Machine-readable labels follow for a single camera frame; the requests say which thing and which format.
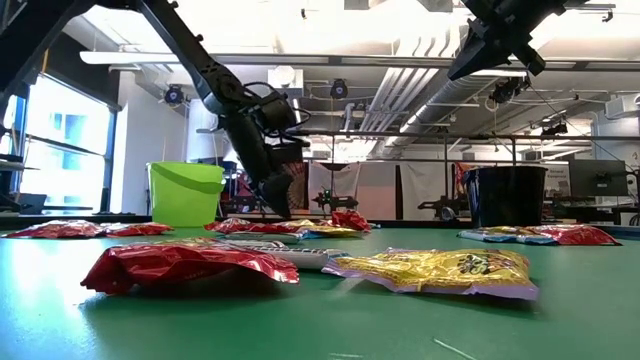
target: green bucket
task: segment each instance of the green bucket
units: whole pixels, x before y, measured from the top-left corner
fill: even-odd
[[[147,166],[153,221],[175,227],[200,227],[215,220],[224,188],[223,168],[180,162]]]

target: black bin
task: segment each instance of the black bin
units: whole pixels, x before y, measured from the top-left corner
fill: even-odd
[[[546,172],[536,166],[467,171],[465,185],[474,228],[540,225]]]

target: green tabletop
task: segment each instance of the green tabletop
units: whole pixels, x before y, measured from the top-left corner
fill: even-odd
[[[399,295],[320,273],[229,293],[106,297],[80,281],[105,248],[140,238],[2,239],[0,359],[464,359],[434,339],[477,360],[637,357],[640,242],[536,247],[455,234],[383,229],[307,245],[353,255],[390,246],[509,249],[531,260],[539,301]],[[173,236],[194,235],[204,231]]]

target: desk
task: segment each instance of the desk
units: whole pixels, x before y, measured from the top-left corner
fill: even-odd
[[[398,295],[302,273],[250,297],[106,297],[78,283],[103,249],[134,239],[0,240],[1,359],[631,359],[640,334],[640,242],[620,247],[484,244],[450,229],[382,229],[311,246],[369,255],[388,246],[525,254],[537,303]],[[172,236],[206,235],[180,230]]]

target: bucket handle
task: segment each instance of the bucket handle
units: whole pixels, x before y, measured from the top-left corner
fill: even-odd
[[[161,166],[151,165],[151,170],[157,172],[159,175],[164,176],[168,180],[171,180],[178,185],[181,185],[191,190],[201,192],[203,194],[215,195],[215,194],[221,193],[222,190],[224,189],[224,185],[220,183],[202,182],[202,181],[189,179],[188,177],[184,177],[173,171],[167,170]]]

